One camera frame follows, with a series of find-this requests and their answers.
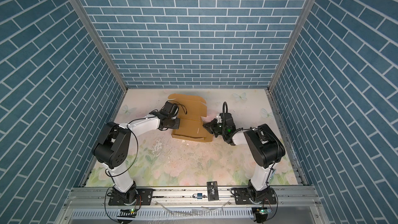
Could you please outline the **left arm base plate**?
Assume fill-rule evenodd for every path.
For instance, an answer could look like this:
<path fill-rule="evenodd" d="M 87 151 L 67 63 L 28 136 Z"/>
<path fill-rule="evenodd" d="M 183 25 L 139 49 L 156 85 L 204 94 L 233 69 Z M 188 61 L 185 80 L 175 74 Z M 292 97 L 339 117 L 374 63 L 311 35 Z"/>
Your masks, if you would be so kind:
<path fill-rule="evenodd" d="M 107 193 L 107 196 L 109 197 L 108 204 L 110 206 L 150 205 L 153 196 L 153 189 L 133 188 L 127 192 L 119 192 L 115 188 L 112 188 L 112 190 Z"/>

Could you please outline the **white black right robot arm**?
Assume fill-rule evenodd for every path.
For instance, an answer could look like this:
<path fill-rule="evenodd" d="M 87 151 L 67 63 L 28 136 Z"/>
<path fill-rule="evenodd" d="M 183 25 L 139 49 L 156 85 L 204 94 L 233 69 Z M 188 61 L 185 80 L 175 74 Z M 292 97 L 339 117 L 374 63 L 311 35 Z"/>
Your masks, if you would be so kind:
<path fill-rule="evenodd" d="M 232 190 L 236 203 L 251 201 L 254 204 L 276 204 L 277 195 L 269 185 L 276 171 L 276 165 L 286 154 L 286 150 L 267 124 L 255 128 L 237 128 L 230 113 L 221 113 L 211 122 L 203 124 L 203 128 L 214 137 L 221 136 L 232 145 L 247 145 L 256 162 L 253 176 L 243 192 Z"/>

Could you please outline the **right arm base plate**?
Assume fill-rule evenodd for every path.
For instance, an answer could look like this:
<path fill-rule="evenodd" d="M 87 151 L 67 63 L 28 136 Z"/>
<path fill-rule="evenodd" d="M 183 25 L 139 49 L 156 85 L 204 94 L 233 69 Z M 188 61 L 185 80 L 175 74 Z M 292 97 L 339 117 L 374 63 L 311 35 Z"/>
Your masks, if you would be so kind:
<path fill-rule="evenodd" d="M 276 204 L 277 198 L 273 188 L 268 187 L 262 191 L 256 191 L 253 188 L 231 188 L 231 194 L 234 197 L 235 204 Z"/>

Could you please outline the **brown cardboard box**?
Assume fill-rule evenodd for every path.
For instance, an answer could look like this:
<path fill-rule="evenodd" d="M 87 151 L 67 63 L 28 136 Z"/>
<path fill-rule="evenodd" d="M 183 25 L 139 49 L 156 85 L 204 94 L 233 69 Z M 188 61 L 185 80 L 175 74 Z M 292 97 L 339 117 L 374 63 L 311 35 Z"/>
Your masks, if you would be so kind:
<path fill-rule="evenodd" d="M 180 125 L 177 130 L 172 131 L 172 137 L 175 139 L 210 143 L 213 135 L 203 127 L 203 119 L 207 116 L 206 101 L 200 96 L 171 94 L 168 99 L 178 102 L 186 109 L 178 114 Z"/>

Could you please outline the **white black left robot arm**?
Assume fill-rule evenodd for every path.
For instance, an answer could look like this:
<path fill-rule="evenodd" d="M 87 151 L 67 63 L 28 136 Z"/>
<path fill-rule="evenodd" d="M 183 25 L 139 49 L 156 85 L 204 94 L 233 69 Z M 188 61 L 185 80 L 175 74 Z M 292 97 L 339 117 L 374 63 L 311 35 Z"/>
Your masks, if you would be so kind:
<path fill-rule="evenodd" d="M 93 146 L 92 153 L 105 168 L 106 176 L 113 181 L 112 194 L 122 205 L 131 205 L 139 200 L 134 179 L 129 175 L 126 164 L 130 139 L 152 130 L 177 130 L 180 119 L 179 109 L 186 114 L 186 107 L 178 102 L 167 101 L 160 110 L 153 110 L 143 118 L 128 123 L 109 122 L 105 124 Z"/>

